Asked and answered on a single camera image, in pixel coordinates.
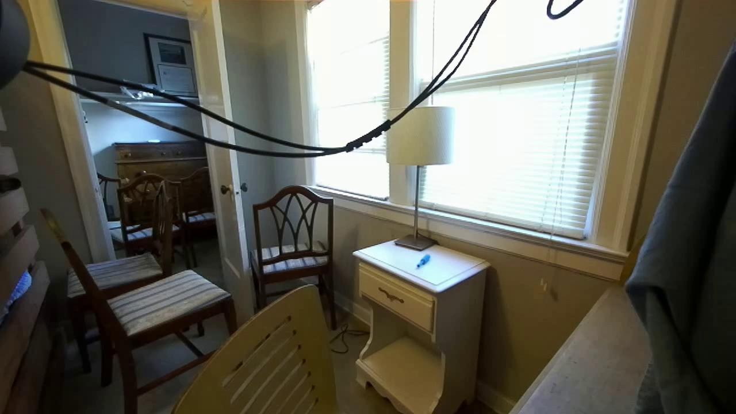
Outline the dark wooden chair back room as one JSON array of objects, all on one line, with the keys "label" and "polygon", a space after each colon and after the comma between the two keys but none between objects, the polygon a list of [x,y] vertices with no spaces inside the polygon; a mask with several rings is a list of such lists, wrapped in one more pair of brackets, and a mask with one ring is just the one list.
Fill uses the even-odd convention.
[{"label": "dark wooden chair back room", "polygon": [[114,244],[126,255],[151,246],[155,232],[155,191],[168,188],[172,199],[176,251],[186,265],[195,265],[195,236],[215,227],[215,203],[209,191],[209,170],[197,168],[184,177],[163,177],[150,170],[131,177],[99,174],[103,206]]}]

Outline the dark wooden chair by window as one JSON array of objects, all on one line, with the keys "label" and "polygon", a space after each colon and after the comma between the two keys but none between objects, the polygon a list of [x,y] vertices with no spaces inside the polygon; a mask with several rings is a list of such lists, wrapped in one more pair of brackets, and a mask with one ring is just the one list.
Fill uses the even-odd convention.
[{"label": "dark wooden chair by window", "polygon": [[334,199],[306,185],[285,185],[253,205],[250,272],[255,308],[273,297],[273,282],[312,277],[337,321],[334,298]]}]

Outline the wooden dresser in back room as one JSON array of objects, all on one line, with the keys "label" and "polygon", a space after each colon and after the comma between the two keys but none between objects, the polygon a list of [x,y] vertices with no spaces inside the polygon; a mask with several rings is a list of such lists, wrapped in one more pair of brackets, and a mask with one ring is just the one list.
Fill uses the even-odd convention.
[{"label": "wooden dresser in back room", "polygon": [[207,166],[206,146],[192,139],[114,142],[94,157],[96,173],[110,177],[107,188],[108,215],[118,217],[118,181],[139,173],[179,180]]}]

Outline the white nightstand with drawer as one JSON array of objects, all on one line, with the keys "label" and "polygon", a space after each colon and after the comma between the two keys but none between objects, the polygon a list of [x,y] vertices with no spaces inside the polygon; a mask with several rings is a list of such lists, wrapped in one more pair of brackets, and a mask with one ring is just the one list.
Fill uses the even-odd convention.
[{"label": "white nightstand with drawer", "polygon": [[[430,262],[414,268],[422,255]],[[357,292],[370,335],[357,381],[406,414],[455,414],[477,396],[486,272],[480,258],[446,246],[395,240],[358,247]]]}]

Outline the light wooden folding chair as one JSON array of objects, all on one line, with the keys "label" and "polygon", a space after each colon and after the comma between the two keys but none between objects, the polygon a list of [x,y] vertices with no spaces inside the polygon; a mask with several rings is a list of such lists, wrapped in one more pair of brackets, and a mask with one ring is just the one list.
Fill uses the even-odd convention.
[{"label": "light wooden folding chair", "polygon": [[201,368],[172,414],[337,414],[330,331],[312,284],[277,298]]}]

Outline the wooden shelf unit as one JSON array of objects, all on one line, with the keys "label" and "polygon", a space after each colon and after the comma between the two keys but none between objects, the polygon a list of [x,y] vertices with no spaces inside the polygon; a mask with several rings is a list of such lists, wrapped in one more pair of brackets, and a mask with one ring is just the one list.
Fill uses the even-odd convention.
[{"label": "wooden shelf unit", "polygon": [[0,138],[0,414],[38,414],[54,360],[49,272],[19,160]]}]

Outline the white window blinds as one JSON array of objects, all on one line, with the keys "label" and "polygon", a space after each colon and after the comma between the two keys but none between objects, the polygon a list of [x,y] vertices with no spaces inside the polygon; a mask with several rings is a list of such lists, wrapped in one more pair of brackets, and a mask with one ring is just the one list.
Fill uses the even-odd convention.
[{"label": "white window blinds", "polygon": [[[310,138],[342,145],[436,83],[455,111],[453,160],[424,173],[440,212],[585,238],[633,0],[312,0]],[[392,75],[414,68],[402,85]]]}]

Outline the white open door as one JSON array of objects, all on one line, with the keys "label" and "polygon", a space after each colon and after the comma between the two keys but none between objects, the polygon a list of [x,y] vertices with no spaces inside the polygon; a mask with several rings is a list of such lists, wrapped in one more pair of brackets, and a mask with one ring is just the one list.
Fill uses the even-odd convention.
[{"label": "white open door", "polygon": [[[220,0],[195,0],[192,10],[192,42],[201,105],[220,116],[233,116]],[[220,139],[220,146],[207,146],[220,267],[223,282],[234,298],[237,319],[247,321],[253,314],[253,284],[248,273],[240,159],[233,150],[234,129],[206,115],[203,130],[207,138]]]}]

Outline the dark wooden chair behind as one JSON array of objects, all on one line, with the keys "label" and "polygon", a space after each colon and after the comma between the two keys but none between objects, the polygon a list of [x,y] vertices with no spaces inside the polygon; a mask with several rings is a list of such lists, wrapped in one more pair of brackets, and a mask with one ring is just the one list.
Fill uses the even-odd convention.
[{"label": "dark wooden chair behind", "polygon": [[[161,188],[163,180],[157,174],[128,177],[118,185],[125,255],[87,265],[91,275],[107,297],[128,292],[165,273],[165,267],[155,251],[155,217]],[[69,272],[68,304],[80,362],[82,368],[91,368],[87,312],[92,305],[77,272]]]}]

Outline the white table lamp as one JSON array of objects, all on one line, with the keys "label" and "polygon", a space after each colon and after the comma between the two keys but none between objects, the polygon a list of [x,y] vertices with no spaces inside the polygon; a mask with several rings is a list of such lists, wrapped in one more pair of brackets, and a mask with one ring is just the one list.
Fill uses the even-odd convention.
[{"label": "white table lamp", "polygon": [[433,238],[418,230],[422,174],[425,166],[450,160],[453,111],[449,105],[416,105],[388,129],[386,160],[414,168],[413,232],[399,246],[425,251]]}]

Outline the framed wall picture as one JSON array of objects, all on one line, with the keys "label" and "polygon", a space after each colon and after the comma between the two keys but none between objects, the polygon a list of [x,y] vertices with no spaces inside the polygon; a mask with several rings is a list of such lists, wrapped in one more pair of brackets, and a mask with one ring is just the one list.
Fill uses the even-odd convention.
[{"label": "framed wall picture", "polygon": [[178,97],[194,97],[195,81],[192,43],[158,35],[147,35],[146,42],[157,85]]}]

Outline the dark wooden chair striped seat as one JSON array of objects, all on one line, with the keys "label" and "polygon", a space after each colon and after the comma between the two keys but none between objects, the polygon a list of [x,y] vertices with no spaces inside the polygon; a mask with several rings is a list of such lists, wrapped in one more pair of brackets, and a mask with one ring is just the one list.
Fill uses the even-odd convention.
[{"label": "dark wooden chair striped seat", "polygon": [[[61,240],[96,314],[101,329],[101,383],[108,383],[114,365],[120,365],[125,414],[139,414],[139,397],[142,392],[207,360],[207,353],[186,337],[189,327],[220,314],[227,331],[237,331],[237,309],[231,292],[194,268],[163,275],[116,297],[107,297],[56,215],[49,208],[45,208],[41,215],[54,236]],[[165,335],[178,335],[195,353],[195,358],[172,368],[171,373],[163,373],[161,376],[155,376],[147,383],[141,383],[133,350]]]}]

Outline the light blue cloth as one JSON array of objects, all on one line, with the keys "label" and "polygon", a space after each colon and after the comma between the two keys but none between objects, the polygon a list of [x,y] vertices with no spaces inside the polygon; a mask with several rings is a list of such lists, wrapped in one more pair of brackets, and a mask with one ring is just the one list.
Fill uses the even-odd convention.
[{"label": "light blue cloth", "polygon": [[664,185],[625,295],[652,351],[638,414],[736,414],[736,48]]}]

